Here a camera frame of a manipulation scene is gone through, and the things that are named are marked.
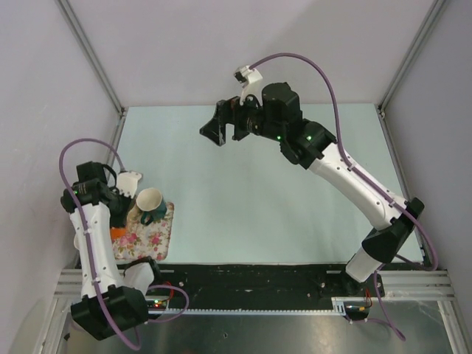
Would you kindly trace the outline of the beige mug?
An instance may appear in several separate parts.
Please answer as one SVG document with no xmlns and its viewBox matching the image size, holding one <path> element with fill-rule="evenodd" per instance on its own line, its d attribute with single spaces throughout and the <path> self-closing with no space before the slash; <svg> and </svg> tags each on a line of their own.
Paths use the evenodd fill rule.
<svg viewBox="0 0 472 354">
<path fill-rule="evenodd" d="M 136 204 L 133 204 L 126 216 L 126 226 L 132 227 L 134 224 L 140 223 L 141 215 L 142 210 Z"/>
</svg>

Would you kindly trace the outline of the orange mug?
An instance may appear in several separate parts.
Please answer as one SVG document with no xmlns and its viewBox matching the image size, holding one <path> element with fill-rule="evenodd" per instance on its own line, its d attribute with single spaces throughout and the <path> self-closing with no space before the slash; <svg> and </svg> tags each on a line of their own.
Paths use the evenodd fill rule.
<svg viewBox="0 0 472 354">
<path fill-rule="evenodd" d="M 126 233 L 126 228 L 110 228 L 110 236 L 111 240 L 114 242 L 115 240 L 119 240 L 123 237 Z"/>
</svg>

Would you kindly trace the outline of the dark green mug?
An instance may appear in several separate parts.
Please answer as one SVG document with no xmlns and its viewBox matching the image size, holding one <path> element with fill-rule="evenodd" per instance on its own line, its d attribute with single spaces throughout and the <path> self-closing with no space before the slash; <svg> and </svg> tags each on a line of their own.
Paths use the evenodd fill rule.
<svg viewBox="0 0 472 354">
<path fill-rule="evenodd" d="M 160 190 L 147 188 L 136 197 L 136 206 L 142 212 L 140 223 L 149 226 L 161 220 L 167 213 L 167 205 Z"/>
</svg>

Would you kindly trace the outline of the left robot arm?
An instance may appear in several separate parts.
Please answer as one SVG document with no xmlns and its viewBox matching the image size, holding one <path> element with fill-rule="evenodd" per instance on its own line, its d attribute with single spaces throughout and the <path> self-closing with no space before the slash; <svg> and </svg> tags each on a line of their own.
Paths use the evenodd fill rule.
<svg viewBox="0 0 472 354">
<path fill-rule="evenodd" d="M 78 180 L 60 199 L 76 231 L 74 244 L 82 266 L 81 300 L 71 306 L 72 318 L 103 340 L 149 319 L 145 295 L 158 293 L 164 277 L 151 257 L 119 271 L 111 229 L 125 226 L 132 196 L 108 185 L 105 174 L 113 170 L 106 164 L 86 162 L 76 170 Z"/>
</svg>

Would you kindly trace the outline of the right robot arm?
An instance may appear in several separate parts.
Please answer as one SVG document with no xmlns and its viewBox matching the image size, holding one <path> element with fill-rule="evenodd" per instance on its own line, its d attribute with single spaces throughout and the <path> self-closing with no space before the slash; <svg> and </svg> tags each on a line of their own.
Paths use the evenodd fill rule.
<svg viewBox="0 0 472 354">
<path fill-rule="evenodd" d="M 339 143 L 328 129 L 303 117 L 299 95 L 287 83 L 267 85 L 260 100 L 250 94 L 218 101 L 200 133 L 222 146 L 228 124 L 234 127 L 235 141 L 254 134 L 278 142 L 290 163 L 322 177 L 364 214 L 372 231 L 340 279 L 346 294 L 359 295 L 367 287 L 368 277 L 397 255 L 424 210 L 423 202 L 388 191 L 350 156 L 340 153 Z"/>
</svg>

